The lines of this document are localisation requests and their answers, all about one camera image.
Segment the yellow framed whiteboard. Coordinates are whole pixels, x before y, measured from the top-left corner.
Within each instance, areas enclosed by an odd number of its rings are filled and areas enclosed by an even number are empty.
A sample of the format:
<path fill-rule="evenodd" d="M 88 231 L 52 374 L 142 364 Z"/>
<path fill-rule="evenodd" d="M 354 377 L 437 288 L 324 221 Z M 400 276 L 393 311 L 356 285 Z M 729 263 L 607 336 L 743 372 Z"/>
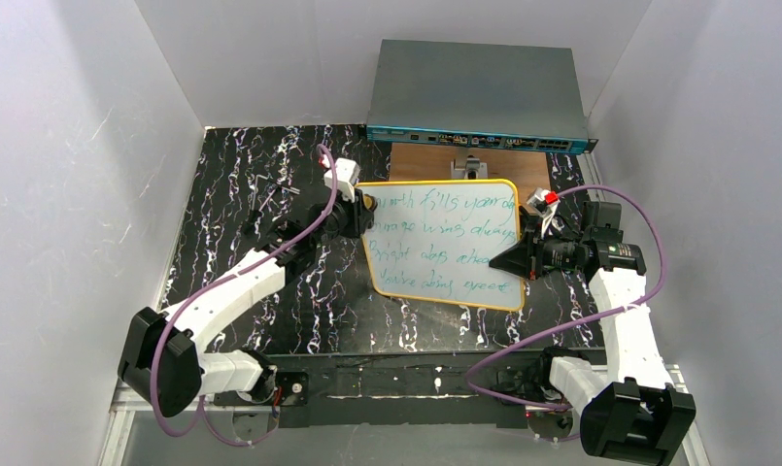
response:
<path fill-rule="evenodd" d="M 373 288 L 404 299 L 516 312 L 522 278 L 491 260 L 520 239 L 518 190 L 510 181 L 360 183 L 377 203 L 362 236 Z"/>

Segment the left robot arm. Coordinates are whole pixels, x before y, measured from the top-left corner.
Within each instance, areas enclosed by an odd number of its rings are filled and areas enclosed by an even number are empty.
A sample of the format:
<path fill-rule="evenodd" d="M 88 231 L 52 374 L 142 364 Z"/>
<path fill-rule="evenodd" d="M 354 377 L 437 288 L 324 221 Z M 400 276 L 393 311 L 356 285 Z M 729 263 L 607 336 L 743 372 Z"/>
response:
<path fill-rule="evenodd" d="M 130 321 L 119 378 L 162 418 L 176 416 L 201 396 L 240 392 L 256 403 L 277 390 L 276 366 L 255 349 L 210 352 L 218 333 L 261 300 L 281 291 L 338 238 L 357 239 L 372 226 L 377 200 L 361 190 L 315 205 L 308 225 L 286 219 L 219 279 L 185 301 Z"/>

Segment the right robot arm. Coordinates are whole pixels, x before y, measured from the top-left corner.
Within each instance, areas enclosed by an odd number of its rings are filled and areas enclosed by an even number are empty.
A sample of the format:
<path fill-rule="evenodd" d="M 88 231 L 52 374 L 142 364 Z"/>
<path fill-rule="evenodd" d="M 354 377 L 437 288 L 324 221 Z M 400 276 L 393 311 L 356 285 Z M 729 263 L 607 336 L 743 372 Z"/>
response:
<path fill-rule="evenodd" d="M 607 371 L 595 371 L 583 352 L 547 347 L 507 393 L 550 399 L 558 395 L 578 417 L 586 454 L 642 464 L 668 465 L 696 417 L 692 395 L 678 391 L 659 354 L 650 309 L 640 303 L 647 267 L 639 246 L 624 240 L 622 207 L 588 202 L 580 227 L 554 238 L 548 229 L 557 204 L 532 200 L 520 209 L 520 241 L 493 259 L 493 267 L 522 278 L 547 272 L 584 274 L 603 318 Z"/>

